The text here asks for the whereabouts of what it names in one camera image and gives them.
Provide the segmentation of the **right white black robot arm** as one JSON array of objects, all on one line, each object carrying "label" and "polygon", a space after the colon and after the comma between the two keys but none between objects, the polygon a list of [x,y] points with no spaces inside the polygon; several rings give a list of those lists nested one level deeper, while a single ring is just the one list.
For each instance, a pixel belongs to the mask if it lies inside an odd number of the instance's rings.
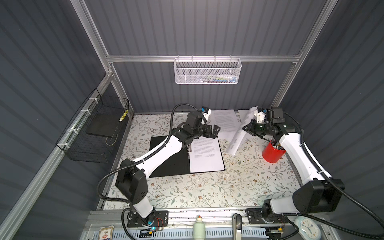
[{"label": "right white black robot arm", "polygon": [[345,185],[320,165],[304,141],[304,129],[296,119],[286,123],[289,114],[281,108],[254,111],[254,116],[242,130],[254,137],[268,140],[262,152],[264,160],[274,164],[284,155],[299,176],[301,187],[290,197],[265,200],[263,217],[285,214],[312,214],[333,212],[342,196]]}]

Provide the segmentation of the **red folder with black inside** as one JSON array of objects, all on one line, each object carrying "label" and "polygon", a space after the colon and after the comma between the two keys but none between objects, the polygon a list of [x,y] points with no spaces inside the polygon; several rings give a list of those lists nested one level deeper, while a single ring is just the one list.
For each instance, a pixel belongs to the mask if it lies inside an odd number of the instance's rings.
[{"label": "red folder with black inside", "polygon": [[151,175],[151,178],[169,177],[178,175],[196,174],[190,171],[190,145],[180,152],[172,155],[164,163],[162,163]]}]

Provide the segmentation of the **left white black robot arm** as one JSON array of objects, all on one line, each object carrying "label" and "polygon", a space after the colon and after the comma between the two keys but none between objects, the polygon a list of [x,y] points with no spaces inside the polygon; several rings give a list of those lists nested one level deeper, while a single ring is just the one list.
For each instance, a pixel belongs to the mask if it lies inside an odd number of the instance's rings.
[{"label": "left white black robot arm", "polygon": [[129,204],[142,219],[151,222],[155,216],[155,208],[148,199],[148,183],[150,175],[167,159],[185,149],[199,138],[215,139],[221,128],[209,125],[208,119],[212,110],[202,107],[187,115],[187,120],[180,126],[173,127],[171,116],[169,135],[147,154],[133,161],[124,160],[117,173],[116,188],[127,198]]}]

